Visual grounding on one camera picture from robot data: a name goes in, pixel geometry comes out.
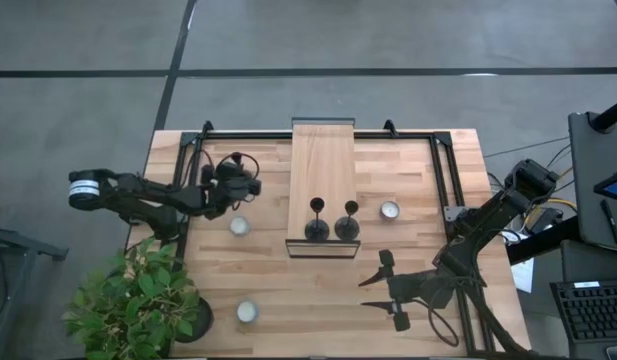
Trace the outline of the grey metal stand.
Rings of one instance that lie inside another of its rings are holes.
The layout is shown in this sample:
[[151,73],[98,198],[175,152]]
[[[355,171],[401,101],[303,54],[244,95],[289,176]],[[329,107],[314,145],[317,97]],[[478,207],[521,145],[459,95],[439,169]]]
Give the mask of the grey metal stand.
[[[3,284],[3,297],[0,303],[0,360],[34,270],[36,258],[39,255],[47,255],[54,261],[64,261],[68,251],[68,248],[59,248],[24,236],[15,230],[0,227],[0,271]],[[16,274],[12,272],[12,276],[9,276],[4,260],[4,255],[7,253],[21,259]]]

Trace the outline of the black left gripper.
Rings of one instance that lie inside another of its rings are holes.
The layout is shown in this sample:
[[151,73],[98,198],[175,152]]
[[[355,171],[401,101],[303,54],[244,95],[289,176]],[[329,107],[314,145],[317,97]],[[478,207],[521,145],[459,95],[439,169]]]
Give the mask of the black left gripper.
[[213,220],[229,208],[237,210],[241,202],[252,202],[261,193],[259,171],[259,163],[251,155],[242,156],[242,166],[237,166],[230,155],[216,166],[211,163],[203,165],[200,183],[204,190],[204,206],[201,215]]

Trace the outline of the black aluminium table frame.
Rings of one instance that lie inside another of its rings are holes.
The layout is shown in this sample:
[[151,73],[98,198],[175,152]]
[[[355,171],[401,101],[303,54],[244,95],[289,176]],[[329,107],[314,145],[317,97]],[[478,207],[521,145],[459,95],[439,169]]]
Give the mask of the black aluminium table frame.
[[[201,339],[174,345],[172,355],[215,360],[463,356],[463,346],[442,341],[444,334],[461,327],[456,302],[435,315],[408,305],[411,327],[398,332],[384,311],[361,305],[386,300],[386,284],[358,286],[376,272],[382,249],[392,251],[400,273],[430,267],[446,240],[441,195],[450,200],[460,196],[471,205],[488,199],[476,131],[457,129],[450,137],[452,146],[444,149],[411,130],[397,138],[387,132],[373,138],[363,131],[354,145],[361,226],[356,257],[294,259],[285,246],[290,133],[212,133],[206,145],[211,156],[235,151],[251,155],[260,164],[263,189],[254,202],[239,208],[251,224],[243,237],[229,231],[227,217],[193,220],[184,260],[214,322]],[[460,194],[453,190],[453,180],[460,181]],[[397,219],[381,217],[385,201],[399,205]],[[237,318],[237,306],[245,300],[258,306],[253,323]]]

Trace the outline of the green leafy plant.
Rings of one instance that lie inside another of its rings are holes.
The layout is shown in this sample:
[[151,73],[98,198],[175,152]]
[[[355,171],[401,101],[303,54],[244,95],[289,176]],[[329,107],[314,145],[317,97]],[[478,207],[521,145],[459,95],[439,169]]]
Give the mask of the green leafy plant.
[[158,360],[193,336],[199,294],[176,251],[148,237],[114,255],[110,271],[87,275],[62,316],[86,360]]

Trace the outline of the black desk beam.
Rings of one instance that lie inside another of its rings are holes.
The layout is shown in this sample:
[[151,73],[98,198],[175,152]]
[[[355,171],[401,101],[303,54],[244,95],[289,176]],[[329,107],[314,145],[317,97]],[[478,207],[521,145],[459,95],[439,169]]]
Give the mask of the black desk beam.
[[511,265],[516,265],[558,248],[565,240],[582,241],[577,216],[508,246],[506,248],[508,260]]

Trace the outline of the black keyboard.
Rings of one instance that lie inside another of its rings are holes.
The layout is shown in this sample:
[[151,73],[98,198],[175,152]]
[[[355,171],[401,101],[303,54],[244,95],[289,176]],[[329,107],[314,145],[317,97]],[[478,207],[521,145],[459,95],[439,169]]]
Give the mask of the black keyboard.
[[617,279],[552,282],[550,288],[573,344],[617,342]]

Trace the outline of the black pen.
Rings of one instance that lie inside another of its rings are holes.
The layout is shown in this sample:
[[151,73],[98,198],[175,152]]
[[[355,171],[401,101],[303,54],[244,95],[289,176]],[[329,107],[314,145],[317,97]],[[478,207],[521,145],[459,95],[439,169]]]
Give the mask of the black pen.
[[609,203],[606,200],[602,200],[600,205],[609,224],[614,243],[617,245],[617,225],[612,215]]

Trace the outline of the black plant pot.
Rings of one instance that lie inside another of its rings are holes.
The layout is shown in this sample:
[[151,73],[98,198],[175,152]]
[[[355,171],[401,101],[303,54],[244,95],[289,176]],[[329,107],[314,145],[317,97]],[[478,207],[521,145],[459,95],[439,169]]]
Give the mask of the black plant pot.
[[188,335],[178,330],[175,341],[179,343],[192,343],[201,339],[211,329],[214,322],[214,314],[209,303],[200,297],[197,306],[186,313],[185,320],[191,324],[192,333]]

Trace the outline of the black power adapter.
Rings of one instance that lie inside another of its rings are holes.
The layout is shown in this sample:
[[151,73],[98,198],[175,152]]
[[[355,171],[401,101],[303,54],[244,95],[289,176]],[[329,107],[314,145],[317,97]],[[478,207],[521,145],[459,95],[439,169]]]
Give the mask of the black power adapter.
[[552,227],[563,220],[563,212],[555,208],[542,208],[538,215],[530,221],[527,226],[527,233],[530,235],[537,234],[543,230]]

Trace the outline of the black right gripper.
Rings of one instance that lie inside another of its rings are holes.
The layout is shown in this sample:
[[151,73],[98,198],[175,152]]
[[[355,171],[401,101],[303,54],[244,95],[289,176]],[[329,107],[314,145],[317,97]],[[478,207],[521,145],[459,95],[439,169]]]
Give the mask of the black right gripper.
[[412,302],[422,302],[433,314],[437,309],[445,309],[452,299],[454,290],[450,280],[437,270],[426,270],[410,274],[394,274],[395,265],[390,250],[380,250],[381,267],[370,278],[358,284],[359,287],[385,280],[388,285],[389,301],[362,302],[362,306],[379,308],[393,316],[395,330],[408,330],[410,321],[402,306]]

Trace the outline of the wooden shelf with black frame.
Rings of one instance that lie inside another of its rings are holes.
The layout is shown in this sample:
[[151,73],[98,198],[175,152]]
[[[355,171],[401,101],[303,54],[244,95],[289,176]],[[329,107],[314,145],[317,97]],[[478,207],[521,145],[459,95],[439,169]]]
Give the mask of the wooden shelf with black frame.
[[[352,118],[294,118],[292,120],[290,192],[286,249],[294,259],[353,259],[361,242],[343,241],[336,221],[346,215],[344,205],[356,199],[354,120]],[[315,215],[310,201],[320,197],[319,214],[329,226],[326,241],[310,241],[304,234]]]

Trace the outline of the tablet with blue screen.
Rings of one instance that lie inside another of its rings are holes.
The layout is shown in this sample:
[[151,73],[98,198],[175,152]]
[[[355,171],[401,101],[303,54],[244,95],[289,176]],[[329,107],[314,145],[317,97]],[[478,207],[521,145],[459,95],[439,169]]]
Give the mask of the tablet with blue screen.
[[594,186],[594,192],[617,200],[617,172]]

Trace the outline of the white paper sheet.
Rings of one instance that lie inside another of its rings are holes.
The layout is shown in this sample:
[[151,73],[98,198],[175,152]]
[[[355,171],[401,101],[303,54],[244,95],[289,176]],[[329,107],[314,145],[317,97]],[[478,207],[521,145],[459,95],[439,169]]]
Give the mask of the white paper sheet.
[[[527,235],[510,229],[504,229],[501,235],[507,246],[517,245],[522,240],[528,238]],[[531,294],[534,275],[534,259],[531,258],[516,265],[512,265],[511,271],[516,289]]]

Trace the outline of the black pole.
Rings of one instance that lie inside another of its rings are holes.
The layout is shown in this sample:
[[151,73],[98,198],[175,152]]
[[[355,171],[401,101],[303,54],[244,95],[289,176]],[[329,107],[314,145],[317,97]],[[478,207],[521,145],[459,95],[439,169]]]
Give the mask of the black pole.
[[588,120],[590,127],[602,134],[610,133],[617,124],[617,103],[604,112],[593,113]]

